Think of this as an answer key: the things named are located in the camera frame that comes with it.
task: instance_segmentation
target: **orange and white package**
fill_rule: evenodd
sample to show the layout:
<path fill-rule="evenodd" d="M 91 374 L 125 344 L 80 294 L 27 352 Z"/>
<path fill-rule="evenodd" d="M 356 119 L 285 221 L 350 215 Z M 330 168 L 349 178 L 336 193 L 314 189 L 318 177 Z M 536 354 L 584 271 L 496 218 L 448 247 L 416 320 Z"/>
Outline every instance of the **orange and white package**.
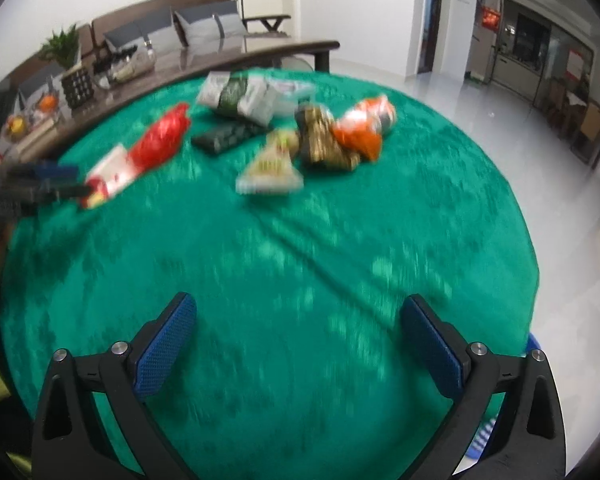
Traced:
<path fill-rule="evenodd" d="M 376 161 L 382 151 L 382 138 L 396 121 L 395 107 L 386 95 L 364 99 L 348 110 L 331 129 L 341 146 Z"/>

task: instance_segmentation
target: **doorway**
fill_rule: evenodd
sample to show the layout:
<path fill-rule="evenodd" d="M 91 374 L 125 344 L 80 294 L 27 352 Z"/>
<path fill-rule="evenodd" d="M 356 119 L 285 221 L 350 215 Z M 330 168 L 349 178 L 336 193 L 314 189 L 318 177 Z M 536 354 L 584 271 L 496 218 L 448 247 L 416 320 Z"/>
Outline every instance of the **doorway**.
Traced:
<path fill-rule="evenodd" d="M 433 60 L 436 57 L 438 29 L 440 28 L 440 13 L 442 0 L 424 0 L 424 23 L 422 24 L 422 44 L 418 73 L 432 72 Z"/>

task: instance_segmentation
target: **sofa armrest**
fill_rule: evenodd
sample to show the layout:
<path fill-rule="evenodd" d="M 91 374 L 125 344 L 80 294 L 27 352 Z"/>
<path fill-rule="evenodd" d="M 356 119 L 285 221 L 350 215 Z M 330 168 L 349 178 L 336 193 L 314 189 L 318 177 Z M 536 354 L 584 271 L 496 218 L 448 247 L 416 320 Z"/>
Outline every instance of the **sofa armrest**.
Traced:
<path fill-rule="evenodd" d="M 290 20 L 289 14 L 267 14 L 266 16 L 253 16 L 251 18 L 243 18 L 244 28 L 248 28 L 249 22 L 260 22 L 262 23 L 267 32 L 277 32 L 278 28 L 285 20 Z M 270 20 L 276 20 L 273 25 L 269 23 Z"/>

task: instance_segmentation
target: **white tile floor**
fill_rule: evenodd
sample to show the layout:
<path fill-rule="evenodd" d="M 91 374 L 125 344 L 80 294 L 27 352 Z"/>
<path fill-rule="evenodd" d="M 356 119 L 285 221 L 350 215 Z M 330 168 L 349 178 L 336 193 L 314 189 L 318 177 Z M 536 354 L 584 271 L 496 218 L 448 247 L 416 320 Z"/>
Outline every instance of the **white tile floor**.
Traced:
<path fill-rule="evenodd" d="M 509 181 L 536 249 L 532 332 L 560 395 L 571 469 L 600 431 L 600 183 L 527 102 L 500 86 L 397 75 L 332 60 L 331 71 L 390 86 L 459 126 Z"/>

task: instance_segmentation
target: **metal screw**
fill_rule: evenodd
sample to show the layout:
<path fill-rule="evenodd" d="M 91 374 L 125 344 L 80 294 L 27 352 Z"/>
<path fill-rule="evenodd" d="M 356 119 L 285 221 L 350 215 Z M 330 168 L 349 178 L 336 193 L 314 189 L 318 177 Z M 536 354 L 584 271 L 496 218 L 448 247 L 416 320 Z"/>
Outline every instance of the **metal screw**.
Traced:
<path fill-rule="evenodd" d="M 62 361 L 66 357 L 66 350 L 64 348 L 60 348 L 54 352 L 54 361 Z"/>
<path fill-rule="evenodd" d="M 531 351 L 531 357 L 533 359 L 535 359 L 536 361 L 538 361 L 539 363 L 541 363 L 545 359 L 544 352 L 542 350 L 538 350 L 538 349 L 533 349 Z"/>
<path fill-rule="evenodd" d="M 484 343 L 471 343 L 471 352 L 476 355 L 485 355 L 489 349 Z"/>
<path fill-rule="evenodd" d="M 111 346 L 111 351 L 115 355 L 122 355 L 129 348 L 129 343 L 126 341 L 118 341 L 117 343 L 113 343 Z"/>

